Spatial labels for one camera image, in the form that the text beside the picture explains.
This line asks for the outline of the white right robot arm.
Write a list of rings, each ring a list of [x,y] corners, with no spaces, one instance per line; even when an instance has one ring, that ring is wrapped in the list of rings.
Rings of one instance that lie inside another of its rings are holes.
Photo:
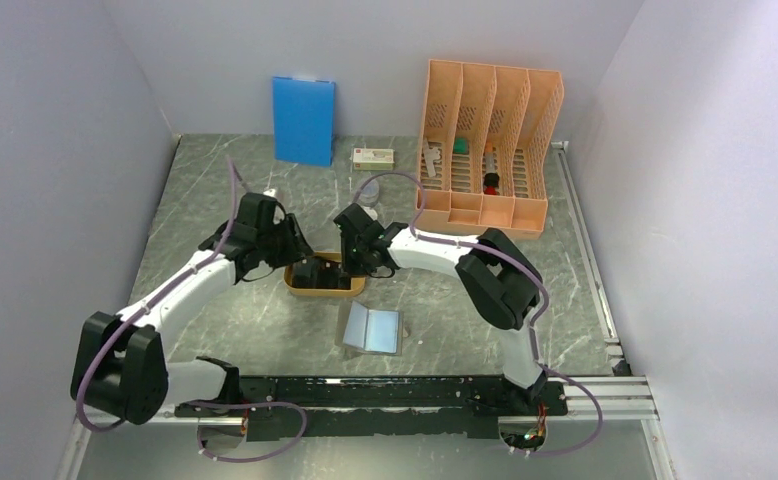
[[[381,225],[351,204],[334,218],[342,267],[353,276],[420,269],[458,279],[480,317],[499,332],[507,406],[527,414],[543,399],[547,373],[532,324],[550,303],[538,270],[499,229],[474,236],[435,234],[413,225]]]

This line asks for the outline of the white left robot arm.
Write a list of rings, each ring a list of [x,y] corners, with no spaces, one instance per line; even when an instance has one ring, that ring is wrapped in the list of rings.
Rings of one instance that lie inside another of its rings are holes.
[[[312,253],[275,190],[244,194],[233,216],[162,285],[115,314],[84,321],[70,385],[78,420],[96,427],[86,408],[134,425],[168,405],[200,402],[219,416],[236,411],[244,398],[236,366],[208,356],[170,363],[166,351],[211,300],[252,271]]]

